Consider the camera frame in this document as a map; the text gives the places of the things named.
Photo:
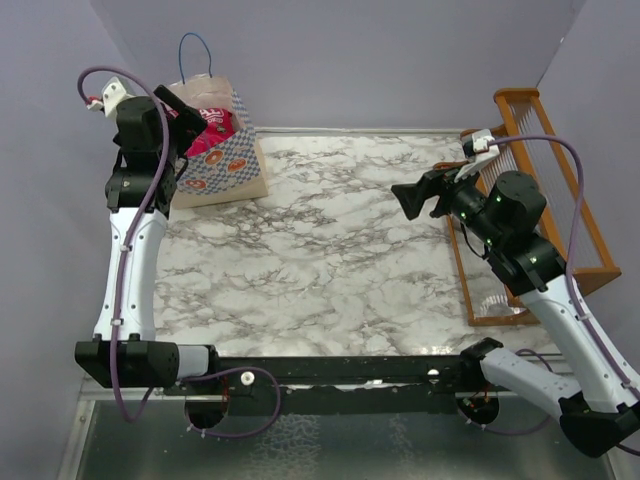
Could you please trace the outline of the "red snack bag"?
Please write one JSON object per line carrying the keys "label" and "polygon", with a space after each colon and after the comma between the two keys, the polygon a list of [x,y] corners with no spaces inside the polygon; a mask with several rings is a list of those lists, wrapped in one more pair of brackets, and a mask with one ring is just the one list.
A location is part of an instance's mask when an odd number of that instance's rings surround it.
{"label": "red snack bag", "polygon": [[200,109],[199,113],[207,122],[207,126],[187,150],[188,158],[207,153],[235,133],[234,115],[231,111],[223,108],[206,108]]}

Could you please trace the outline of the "checkered paper bag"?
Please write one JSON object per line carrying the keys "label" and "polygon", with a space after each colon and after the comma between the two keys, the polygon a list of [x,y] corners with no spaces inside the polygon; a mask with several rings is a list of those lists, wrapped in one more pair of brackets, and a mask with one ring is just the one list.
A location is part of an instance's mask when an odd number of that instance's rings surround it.
{"label": "checkered paper bag", "polygon": [[180,80],[169,89],[197,109],[223,108],[233,113],[235,133],[207,153],[186,158],[187,168],[177,181],[172,206],[203,207],[269,194],[264,154],[249,112],[240,95],[224,76],[215,76],[208,65],[204,74],[188,77],[178,60]]}

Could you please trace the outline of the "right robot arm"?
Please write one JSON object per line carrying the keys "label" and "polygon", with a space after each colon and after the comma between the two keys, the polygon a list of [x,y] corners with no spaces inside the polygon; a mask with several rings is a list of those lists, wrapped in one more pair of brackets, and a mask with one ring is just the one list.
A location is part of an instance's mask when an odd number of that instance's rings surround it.
{"label": "right robot arm", "polygon": [[475,177],[456,181],[457,172],[430,170],[391,191],[408,219],[435,198],[431,217],[454,216],[478,237],[492,272],[545,327],[573,372],[565,379],[485,339],[463,351],[461,383],[472,391],[493,384],[518,394],[557,421],[582,454],[602,456],[639,429],[632,391],[638,374],[598,327],[565,273],[564,257],[537,232],[546,199],[533,177],[507,171],[483,194]]}

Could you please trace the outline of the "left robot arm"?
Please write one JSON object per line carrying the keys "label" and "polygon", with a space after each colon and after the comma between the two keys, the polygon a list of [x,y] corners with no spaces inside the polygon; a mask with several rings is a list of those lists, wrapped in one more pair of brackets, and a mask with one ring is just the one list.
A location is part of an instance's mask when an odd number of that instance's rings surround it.
{"label": "left robot arm", "polygon": [[221,371],[207,347],[180,347],[156,338],[153,294],[161,240],[177,190],[177,159],[185,158],[206,122],[168,88],[136,96],[113,77],[93,100],[114,120],[118,147],[105,185],[111,253],[103,307],[89,341],[75,346],[76,363],[105,388],[171,387],[186,377],[206,395]]}

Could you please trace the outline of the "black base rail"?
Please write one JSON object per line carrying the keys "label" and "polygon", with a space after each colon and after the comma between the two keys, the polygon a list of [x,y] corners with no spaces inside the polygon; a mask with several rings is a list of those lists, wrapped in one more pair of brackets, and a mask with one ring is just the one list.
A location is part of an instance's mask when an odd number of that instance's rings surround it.
{"label": "black base rail", "polygon": [[221,357],[218,378],[166,390],[185,400],[188,419],[212,427],[224,415],[465,413],[489,424],[498,390],[458,355]]}

